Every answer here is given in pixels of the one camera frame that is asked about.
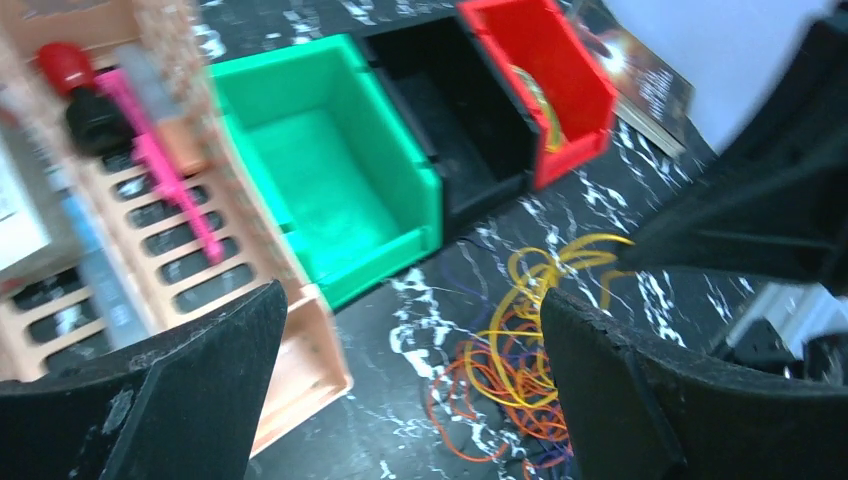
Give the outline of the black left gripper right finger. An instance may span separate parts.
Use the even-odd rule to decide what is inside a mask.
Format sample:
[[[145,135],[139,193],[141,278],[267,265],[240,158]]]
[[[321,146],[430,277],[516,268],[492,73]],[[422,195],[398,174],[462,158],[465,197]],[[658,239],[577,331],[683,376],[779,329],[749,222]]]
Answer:
[[[847,390],[687,349],[565,292],[543,343],[584,479],[843,479]]]

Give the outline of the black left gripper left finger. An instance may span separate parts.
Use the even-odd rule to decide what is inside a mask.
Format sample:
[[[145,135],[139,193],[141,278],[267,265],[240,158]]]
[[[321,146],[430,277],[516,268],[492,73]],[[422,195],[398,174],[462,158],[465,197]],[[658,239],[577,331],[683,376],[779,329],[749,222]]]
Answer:
[[[243,478],[286,317],[271,281],[75,367],[3,382],[2,477]]]

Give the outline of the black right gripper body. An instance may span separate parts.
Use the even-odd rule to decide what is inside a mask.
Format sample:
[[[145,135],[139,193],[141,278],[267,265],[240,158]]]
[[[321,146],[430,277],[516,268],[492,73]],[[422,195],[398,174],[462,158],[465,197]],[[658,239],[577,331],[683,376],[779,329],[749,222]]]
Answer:
[[[847,20],[816,19],[770,97],[632,233],[624,270],[686,268],[847,291]]]

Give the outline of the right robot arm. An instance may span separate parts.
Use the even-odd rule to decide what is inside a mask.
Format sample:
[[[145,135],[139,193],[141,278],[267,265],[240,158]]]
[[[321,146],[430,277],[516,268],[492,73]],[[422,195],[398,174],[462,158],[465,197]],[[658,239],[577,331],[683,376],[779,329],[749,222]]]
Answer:
[[[712,347],[808,377],[805,348],[847,330],[847,6],[814,20],[781,80],[693,183],[642,221],[623,270],[762,277]]]

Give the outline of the light blue marker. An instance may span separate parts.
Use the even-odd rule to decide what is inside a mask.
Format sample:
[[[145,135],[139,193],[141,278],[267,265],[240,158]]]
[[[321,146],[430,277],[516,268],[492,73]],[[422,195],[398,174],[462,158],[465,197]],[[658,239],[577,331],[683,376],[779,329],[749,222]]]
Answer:
[[[153,333],[139,310],[139,301],[131,294],[129,274],[107,251],[106,235],[94,213],[72,190],[71,181],[61,168],[50,166],[45,173],[51,187],[62,197],[62,206],[81,241],[84,254],[77,270],[93,293],[93,303],[105,321],[111,346],[118,350],[150,338]]]

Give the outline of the dark paperback book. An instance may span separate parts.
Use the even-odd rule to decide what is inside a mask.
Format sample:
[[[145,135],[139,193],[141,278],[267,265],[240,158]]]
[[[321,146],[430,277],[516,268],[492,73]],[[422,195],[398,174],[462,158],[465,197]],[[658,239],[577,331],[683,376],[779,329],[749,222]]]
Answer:
[[[575,1],[569,17],[619,92],[617,115],[667,156],[684,152],[693,85],[624,28],[603,2]]]

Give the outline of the beige plastic file organizer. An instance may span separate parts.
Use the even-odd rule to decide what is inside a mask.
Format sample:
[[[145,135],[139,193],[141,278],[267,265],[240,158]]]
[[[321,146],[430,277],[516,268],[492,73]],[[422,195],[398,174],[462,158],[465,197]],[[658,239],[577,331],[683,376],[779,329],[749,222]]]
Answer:
[[[225,127],[196,36],[199,19],[193,1],[4,0],[1,81],[71,183],[148,332],[282,283],[287,317],[253,444],[260,453],[353,382],[327,301],[277,232]],[[129,168],[109,172],[74,146],[66,100],[43,74],[38,51],[56,42],[76,46],[98,88],[119,102],[135,93],[114,51],[144,48],[182,117],[149,119]]]

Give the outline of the white cardboard box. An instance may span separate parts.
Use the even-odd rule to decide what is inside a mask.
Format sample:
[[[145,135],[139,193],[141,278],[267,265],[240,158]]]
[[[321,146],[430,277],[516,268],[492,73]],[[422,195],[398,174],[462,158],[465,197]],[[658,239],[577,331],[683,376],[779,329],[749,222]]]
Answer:
[[[29,195],[18,160],[22,144],[1,128],[1,276],[26,275],[31,258],[50,244],[50,235]]]

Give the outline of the orange eraser block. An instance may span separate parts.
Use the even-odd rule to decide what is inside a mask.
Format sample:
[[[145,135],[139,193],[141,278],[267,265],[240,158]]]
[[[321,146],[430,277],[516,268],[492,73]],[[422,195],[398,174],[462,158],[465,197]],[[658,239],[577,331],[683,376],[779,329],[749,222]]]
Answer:
[[[183,116],[159,120],[155,133],[172,165],[183,176],[192,176],[207,168],[208,162]]]

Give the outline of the green storage bin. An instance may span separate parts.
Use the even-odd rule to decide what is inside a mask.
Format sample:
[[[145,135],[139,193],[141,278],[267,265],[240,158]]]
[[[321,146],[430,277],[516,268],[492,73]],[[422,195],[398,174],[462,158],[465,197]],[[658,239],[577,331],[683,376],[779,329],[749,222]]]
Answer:
[[[211,75],[245,169],[331,307],[439,247],[441,180],[350,35]]]

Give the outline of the red storage bin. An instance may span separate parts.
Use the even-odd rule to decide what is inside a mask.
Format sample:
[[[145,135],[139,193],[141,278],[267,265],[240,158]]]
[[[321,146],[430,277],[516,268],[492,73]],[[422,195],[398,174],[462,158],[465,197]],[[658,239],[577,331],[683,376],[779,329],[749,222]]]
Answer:
[[[533,187],[603,154],[617,92],[556,1],[463,1],[459,12],[540,128]]]

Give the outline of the black storage bin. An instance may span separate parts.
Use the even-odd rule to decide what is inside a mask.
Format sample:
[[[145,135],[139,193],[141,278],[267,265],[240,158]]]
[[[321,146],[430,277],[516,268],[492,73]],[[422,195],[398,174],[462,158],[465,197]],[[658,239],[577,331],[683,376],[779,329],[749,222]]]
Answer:
[[[458,12],[352,37],[442,180],[445,241],[529,189],[540,130]]]

